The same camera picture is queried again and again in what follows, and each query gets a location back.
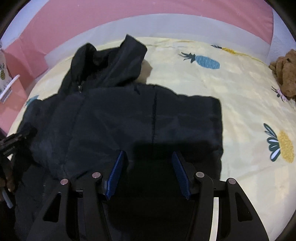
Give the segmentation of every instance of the zipper pull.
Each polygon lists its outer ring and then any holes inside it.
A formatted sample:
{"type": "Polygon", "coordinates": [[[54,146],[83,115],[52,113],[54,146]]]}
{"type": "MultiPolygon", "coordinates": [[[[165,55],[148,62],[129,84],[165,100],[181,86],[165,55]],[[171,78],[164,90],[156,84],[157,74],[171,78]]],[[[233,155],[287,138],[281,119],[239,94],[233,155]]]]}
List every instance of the zipper pull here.
{"type": "Polygon", "coordinates": [[[81,85],[78,86],[78,91],[80,94],[82,93],[82,86],[81,85]]]}

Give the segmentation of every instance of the yellow pineapple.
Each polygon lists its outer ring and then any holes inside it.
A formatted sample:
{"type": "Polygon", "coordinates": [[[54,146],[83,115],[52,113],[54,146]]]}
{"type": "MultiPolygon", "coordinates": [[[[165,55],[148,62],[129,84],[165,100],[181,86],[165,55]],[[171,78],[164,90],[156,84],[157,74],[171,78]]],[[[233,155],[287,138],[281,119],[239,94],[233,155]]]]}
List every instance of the yellow pineapple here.
{"type": "Polygon", "coordinates": [[[5,66],[4,64],[0,64],[0,78],[5,80],[5,73],[4,73],[5,66]]]}

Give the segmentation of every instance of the pink wall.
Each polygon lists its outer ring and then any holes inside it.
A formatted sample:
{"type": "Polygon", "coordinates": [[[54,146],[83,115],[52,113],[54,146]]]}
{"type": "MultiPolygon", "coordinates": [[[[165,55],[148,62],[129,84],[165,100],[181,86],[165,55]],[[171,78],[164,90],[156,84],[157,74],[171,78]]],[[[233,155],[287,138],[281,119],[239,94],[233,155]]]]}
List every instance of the pink wall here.
{"type": "Polygon", "coordinates": [[[0,102],[0,128],[8,133],[9,129],[26,102],[28,96],[20,83],[16,80],[11,86],[11,93],[4,103],[0,102]]]}
{"type": "Polygon", "coordinates": [[[104,23],[153,13],[204,16],[240,27],[267,43],[272,39],[272,8],[264,0],[50,0],[5,50],[7,66],[13,76],[22,76],[26,89],[46,71],[44,56],[65,41],[104,23]]]}

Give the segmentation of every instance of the metal pivot pin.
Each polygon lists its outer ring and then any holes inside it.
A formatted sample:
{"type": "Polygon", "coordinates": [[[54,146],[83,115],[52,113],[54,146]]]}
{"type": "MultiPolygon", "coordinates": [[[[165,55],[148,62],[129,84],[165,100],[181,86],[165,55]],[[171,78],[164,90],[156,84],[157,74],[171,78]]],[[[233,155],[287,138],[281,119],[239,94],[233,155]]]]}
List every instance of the metal pivot pin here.
{"type": "Polygon", "coordinates": [[[93,178],[99,178],[101,176],[101,174],[99,173],[99,172],[94,172],[93,174],[92,174],[92,177],[93,178]]]}
{"type": "Polygon", "coordinates": [[[234,180],[233,178],[228,179],[228,182],[230,184],[236,184],[236,180],[234,180]]]}
{"type": "Polygon", "coordinates": [[[68,183],[68,179],[64,178],[61,180],[62,185],[66,185],[68,183]]]}
{"type": "Polygon", "coordinates": [[[203,172],[197,172],[196,176],[201,178],[201,177],[204,177],[205,175],[203,172]]]}

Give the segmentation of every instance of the blue gripper pad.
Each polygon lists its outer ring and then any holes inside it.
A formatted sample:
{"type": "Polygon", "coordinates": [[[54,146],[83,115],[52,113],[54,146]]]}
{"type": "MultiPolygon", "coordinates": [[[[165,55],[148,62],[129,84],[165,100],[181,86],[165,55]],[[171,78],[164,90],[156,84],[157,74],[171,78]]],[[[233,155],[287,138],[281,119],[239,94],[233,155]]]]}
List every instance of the blue gripper pad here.
{"type": "Polygon", "coordinates": [[[113,167],[111,174],[109,176],[109,179],[107,181],[107,191],[106,191],[106,195],[105,195],[107,200],[110,200],[110,198],[115,193],[115,190],[116,190],[119,178],[120,178],[122,166],[123,166],[123,160],[124,160],[124,153],[123,153],[123,151],[121,151],[119,153],[119,156],[114,164],[114,167],[113,167]]]}
{"type": "Polygon", "coordinates": [[[183,196],[186,197],[186,199],[188,200],[191,197],[189,180],[176,152],[174,152],[172,155],[172,164],[179,182],[181,192],[183,196]]]}

